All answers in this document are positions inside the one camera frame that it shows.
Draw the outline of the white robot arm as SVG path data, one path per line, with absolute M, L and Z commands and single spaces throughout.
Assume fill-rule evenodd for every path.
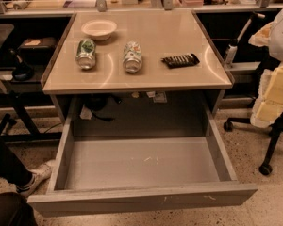
M 272 22 L 252 35 L 249 43 L 267 46 L 270 57 L 280 61 L 275 69 L 263 70 L 250 118 L 252 125 L 267 128 L 283 113 L 283 9 Z

